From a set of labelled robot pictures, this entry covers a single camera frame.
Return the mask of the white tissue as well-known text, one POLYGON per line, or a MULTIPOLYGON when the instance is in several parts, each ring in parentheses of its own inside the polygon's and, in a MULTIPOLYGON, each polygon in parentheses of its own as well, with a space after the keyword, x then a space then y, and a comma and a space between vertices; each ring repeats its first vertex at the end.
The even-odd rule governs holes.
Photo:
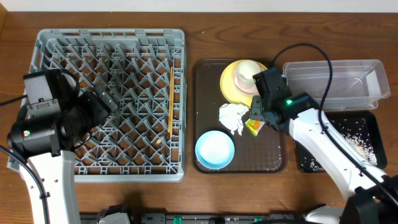
POLYGON ((242 117, 249 111, 246 105, 225 103, 219 108, 219 122, 226 127, 232 135, 237 131, 241 136, 243 131, 242 117))

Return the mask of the wooden chopstick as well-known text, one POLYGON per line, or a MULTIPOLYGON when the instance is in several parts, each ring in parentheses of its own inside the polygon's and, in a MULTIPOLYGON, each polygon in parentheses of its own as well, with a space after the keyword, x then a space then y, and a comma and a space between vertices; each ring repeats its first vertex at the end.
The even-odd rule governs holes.
POLYGON ((172 136, 172 113, 173 113, 173 84, 174 84, 174 68, 170 68, 170 86, 169 86, 169 118, 168 118, 168 133, 170 134, 170 138, 172 136))
POLYGON ((169 137, 172 138, 174 113, 174 68, 170 69, 170 93, 169 93, 169 137))

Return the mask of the light blue bowl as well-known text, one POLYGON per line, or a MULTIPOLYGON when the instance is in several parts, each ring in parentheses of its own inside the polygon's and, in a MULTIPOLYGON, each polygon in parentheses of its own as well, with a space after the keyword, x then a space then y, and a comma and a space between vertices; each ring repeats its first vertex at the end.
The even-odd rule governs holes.
POLYGON ((202 134, 195 144, 195 155, 204 167, 218 170, 233 160, 235 153, 233 140, 222 131, 208 131, 202 134))

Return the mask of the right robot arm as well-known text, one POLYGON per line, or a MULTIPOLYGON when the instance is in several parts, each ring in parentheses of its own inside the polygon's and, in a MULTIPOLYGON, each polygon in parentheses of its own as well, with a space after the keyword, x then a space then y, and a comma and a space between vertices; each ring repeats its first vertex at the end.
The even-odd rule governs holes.
POLYGON ((397 177, 389 177, 363 158, 309 95, 254 96, 251 117, 279 128, 305 147, 345 200, 343 209, 323 205, 299 223, 397 223, 397 177))

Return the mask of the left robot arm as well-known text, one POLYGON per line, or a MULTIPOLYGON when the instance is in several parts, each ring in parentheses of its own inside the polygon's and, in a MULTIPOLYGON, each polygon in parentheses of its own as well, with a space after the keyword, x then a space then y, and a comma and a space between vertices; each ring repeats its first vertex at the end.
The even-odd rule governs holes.
POLYGON ((64 109, 56 98, 24 104, 7 137, 35 223, 81 222, 74 178, 77 143, 118 108, 101 85, 66 100, 64 109))

